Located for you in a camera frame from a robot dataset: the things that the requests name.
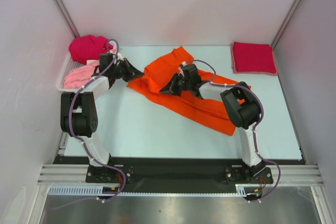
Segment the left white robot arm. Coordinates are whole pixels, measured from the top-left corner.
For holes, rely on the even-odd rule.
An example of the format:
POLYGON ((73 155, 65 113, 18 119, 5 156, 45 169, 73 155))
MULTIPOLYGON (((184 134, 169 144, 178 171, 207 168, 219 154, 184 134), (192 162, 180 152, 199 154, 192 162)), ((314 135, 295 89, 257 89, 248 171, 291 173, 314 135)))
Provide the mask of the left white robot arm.
POLYGON ((89 165, 98 170, 98 176, 105 182, 112 181, 122 170, 112 165, 110 153, 96 134, 99 123, 96 99, 110 90, 118 79, 130 82, 143 76, 143 72, 119 53, 103 53, 86 84, 76 92, 61 94, 60 127, 80 143, 89 165))

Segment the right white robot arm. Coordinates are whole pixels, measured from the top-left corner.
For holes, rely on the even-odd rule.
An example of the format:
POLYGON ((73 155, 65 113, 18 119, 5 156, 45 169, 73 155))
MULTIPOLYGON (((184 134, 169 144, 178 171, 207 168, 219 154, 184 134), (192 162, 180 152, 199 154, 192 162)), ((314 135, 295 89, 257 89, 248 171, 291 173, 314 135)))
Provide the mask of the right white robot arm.
POLYGON ((238 128, 242 146, 243 179, 254 183, 261 177, 265 163, 257 146, 256 127, 263 119, 263 108, 259 99, 245 82, 219 84, 212 80, 202 80, 194 64, 180 65, 180 72, 164 86, 160 93, 180 96, 189 91, 194 97, 221 102, 231 123, 238 128))

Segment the orange t shirt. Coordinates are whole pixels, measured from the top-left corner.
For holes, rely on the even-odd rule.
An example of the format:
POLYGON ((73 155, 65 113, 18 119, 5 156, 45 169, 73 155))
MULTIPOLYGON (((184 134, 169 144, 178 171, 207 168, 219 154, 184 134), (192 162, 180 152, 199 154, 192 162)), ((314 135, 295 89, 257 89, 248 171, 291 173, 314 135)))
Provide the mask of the orange t shirt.
POLYGON ((144 95, 151 102, 164 106, 212 130, 232 136, 236 127, 229 120, 222 101, 202 100, 190 92, 183 91, 180 96, 160 94, 159 91, 178 72, 184 61, 193 60, 183 47, 173 49, 171 53, 157 58, 144 68, 144 76, 132 80, 128 87, 144 95))

